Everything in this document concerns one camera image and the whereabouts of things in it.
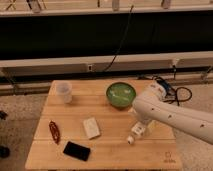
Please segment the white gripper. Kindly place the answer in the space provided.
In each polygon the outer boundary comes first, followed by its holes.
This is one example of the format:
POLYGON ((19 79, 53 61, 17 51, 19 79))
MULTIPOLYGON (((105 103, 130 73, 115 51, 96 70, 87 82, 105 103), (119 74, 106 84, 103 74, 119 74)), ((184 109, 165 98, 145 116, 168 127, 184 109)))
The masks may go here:
POLYGON ((129 113, 136 118, 137 122, 141 122, 141 123, 143 123, 147 126, 147 131, 146 131, 145 134, 151 134, 153 132, 153 130, 155 128, 155 121, 154 120, 150 119, 146 115, 137 113, 134 108, 131 108, 129 110, 129 113))

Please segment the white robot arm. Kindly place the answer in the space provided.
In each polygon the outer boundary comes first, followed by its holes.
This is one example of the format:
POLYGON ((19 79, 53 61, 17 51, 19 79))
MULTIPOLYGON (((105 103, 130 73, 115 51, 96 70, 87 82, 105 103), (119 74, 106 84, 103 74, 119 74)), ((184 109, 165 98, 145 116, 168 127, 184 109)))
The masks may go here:
POLYGON ((168 104, 166 94, 161 84, 149 84, 132 102, 137 120, 144 125, 156 120, 213 145, 213 113, 168 104))

